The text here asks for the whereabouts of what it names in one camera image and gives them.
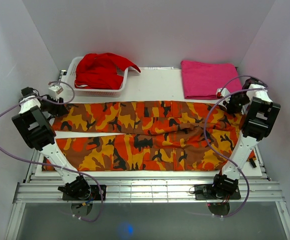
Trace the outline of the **orange camouflage trousers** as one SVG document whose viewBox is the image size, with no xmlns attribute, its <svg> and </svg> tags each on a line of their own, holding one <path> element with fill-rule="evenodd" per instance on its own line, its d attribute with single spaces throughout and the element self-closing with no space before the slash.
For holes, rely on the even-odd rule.
<svg viewBox="0 0 290 240">
<path fill-rule="evenodd" d="M 56 117 L 58 132 L 90 133 L 58 139 L 69 163 L 89 171 L 217 171 L 239 137 L 241 113 L 184 101 L 72 103 Z"/>
</svg>

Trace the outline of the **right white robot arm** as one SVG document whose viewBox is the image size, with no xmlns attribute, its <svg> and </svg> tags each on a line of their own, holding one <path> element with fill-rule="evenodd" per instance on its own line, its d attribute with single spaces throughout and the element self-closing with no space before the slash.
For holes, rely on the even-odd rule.
<svg viewBox="0 0 290 240">
<path fill-rule="evenodd" d="M 215 175 L 211 185 L 211 194 L 217 198 L 229 198 L 237 194 L 240 169 L 245 165 L 257 144 L 268 137 L 281 110 L 281 105 L 268 96 L 268 85 L 258 78 L 248 76 L 242 90 L 230 93 L 225 87 L 216 92 L 217 98 L 228 114 L 241 113 L 246 110 L 239 123 L 238 142 L 230 160 Z"/>
</svg>

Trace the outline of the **red garment in basket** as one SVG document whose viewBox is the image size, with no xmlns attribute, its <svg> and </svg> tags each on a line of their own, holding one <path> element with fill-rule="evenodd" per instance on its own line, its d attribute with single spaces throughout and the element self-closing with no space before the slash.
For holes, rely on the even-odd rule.
<svg viewBox="0 0 290 240">
<path fill-rule="evenodd" d="M 74 86 L 77 89 L 119 90 L 124 77 L 117 70 L 140 68 L 129 59 L 114 53 L 89 53 L 76 67 Z"/>
</svg>

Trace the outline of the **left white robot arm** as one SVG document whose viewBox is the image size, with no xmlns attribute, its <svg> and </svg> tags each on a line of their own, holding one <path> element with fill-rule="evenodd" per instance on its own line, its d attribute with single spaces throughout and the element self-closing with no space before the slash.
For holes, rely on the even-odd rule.
<svg viewBox="0 0 290 240">
<path fill-rule="evenodd" d="M 75 200 L 86 200 L 91 196 L 91 187 L 60 150 L 56 133 L 44 115 L 47 112 L 61 117 L 69 113 L 63 105 L 64 99 L 60 97 L 62 91 L 61 86 L 52 85 L 48 88 L 46 99 L 41 100 L 37 99 L 39 94 L 32 87 L 22 89 L 20 111 L 12 117 L 12 122 L 27 146 L 41 153 L 60 175 L 64 186 L 58 187 L 58 190 Z"/>
</svg>

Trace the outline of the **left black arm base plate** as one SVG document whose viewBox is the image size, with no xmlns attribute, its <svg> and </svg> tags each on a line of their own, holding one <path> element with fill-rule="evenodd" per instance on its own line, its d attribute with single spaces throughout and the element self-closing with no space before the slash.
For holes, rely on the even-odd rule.
<svg viewBox="0 0 290 240">
<path fill-rule="evenodd" d="M 104 184 L 100 185 L 99 190 L 97 185 L 90 185 L 83 190 L 78 190 L 75 192 L 66 192 L 65 187 L 58 187 L 58 190 L 62 192 L 62 200 L 63 201 L 100 201 L 101 200 L 101 192 L 102 199 L 106 199 L 107 186 Z"/>
</svg>

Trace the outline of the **pink folded trousers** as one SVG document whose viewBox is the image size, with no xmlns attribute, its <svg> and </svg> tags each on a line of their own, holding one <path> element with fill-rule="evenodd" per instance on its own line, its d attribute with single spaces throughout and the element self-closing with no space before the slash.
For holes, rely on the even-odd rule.
<svg viewBox="0 0 290 240">
<path fill-rule="evenodd" d="M 237 69 L 231 63 L 183 60 L 180 64 L 185 99 L 215 100 L 219 88 L 226 87 L 231 93 L 242 88 Z"/>
</svg>

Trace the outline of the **white plastic basket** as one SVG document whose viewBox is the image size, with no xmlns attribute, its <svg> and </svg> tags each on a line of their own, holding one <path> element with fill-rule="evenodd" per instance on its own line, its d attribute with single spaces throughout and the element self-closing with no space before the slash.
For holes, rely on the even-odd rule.
<svg viewBox="0 0 290 240">
<path fill-rule="evenodd" d="M 117 98 L 125 88 L 128 70 L 104 56 L 80 56 L 71 61 L 64 81 L 78 96 Z"/>
</svg>

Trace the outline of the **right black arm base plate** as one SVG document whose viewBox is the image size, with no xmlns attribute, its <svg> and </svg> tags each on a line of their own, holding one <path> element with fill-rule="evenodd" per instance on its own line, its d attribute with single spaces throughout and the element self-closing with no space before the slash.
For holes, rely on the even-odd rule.
<svg viewBox="0 0 290 240">
<path fill-rule="evenodd" d="M 240 200 L 241 194 L 237 188 L 233 194 L 223 190 L 216 190 L 212 184 L 196 184 L 189 189 L 189 193 L 195 196 L 196 200 Z"/>
</svg>

